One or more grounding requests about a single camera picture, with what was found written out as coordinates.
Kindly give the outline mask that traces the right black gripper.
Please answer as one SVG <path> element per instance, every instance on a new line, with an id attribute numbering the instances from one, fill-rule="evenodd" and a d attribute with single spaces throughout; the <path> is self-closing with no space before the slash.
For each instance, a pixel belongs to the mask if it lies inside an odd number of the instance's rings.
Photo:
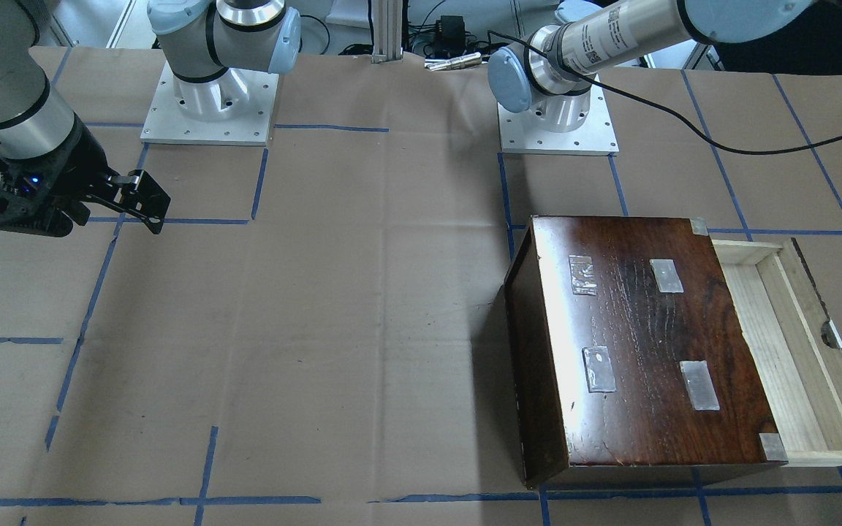
<path id="1" fill-rule="evenodd" d="M 88 202 L 130 214 L 159 235 L 171 198 L 146 170 L 117 175 L 80 121 L 49 153 L 33 159 L 0 156 L 1 231 L 67 236 L 74 224 L 89 220 Z"/>

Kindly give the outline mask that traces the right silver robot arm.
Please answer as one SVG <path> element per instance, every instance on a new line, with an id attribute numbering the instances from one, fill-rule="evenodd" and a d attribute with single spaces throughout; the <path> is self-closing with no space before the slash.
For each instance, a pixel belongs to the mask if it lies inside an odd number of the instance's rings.
<path id="1" fill-rule="evenodd" d="M 277 76 L 300 53 L 300 13 L 284 1 L 151 1 L 151 30 L 166 56 L 143 133 L 204 143 L 259 140 L 270 124 Z M 170 197 L 147 171 L 111 169 L 103 147 L 53 87 L 30 49 L 49 10 L 0 1 L 0 231 L 67 236 L 89 204 L 137 218 L 160 233 Z"/>

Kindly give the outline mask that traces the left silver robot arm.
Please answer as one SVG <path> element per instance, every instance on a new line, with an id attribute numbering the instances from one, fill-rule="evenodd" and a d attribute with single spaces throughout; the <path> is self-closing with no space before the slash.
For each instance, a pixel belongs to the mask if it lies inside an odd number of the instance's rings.
<path id="1" fill-rule="evenodd" d="M 488 82 L 504 117 L 525 113 L 547 133 L 581 127 L 599 71 L 687 40 L 740 44 L 788 26 L 809 1 L 618 1 L 575 21 L 508 37 L 488 61 Z"/>

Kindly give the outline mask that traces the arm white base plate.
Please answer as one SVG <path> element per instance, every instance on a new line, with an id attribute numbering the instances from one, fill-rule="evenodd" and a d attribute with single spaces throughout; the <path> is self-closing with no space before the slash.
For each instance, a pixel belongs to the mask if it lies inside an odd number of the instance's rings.
<path id="1" fill-rule="evenodd" d="M 519 154 L 618 154 L 615 127 L 604 98 L 594 86 L 580 96 L 557 96 L 521 113 L 498 106 L 501 152 Z"/>
<path id="2" fill-rule="evenodd" d="M 266 147 L 281 77 L 228 69 L 207 83 L 178 79 L 164 65 L 140 139 L 167 145 Z"/>

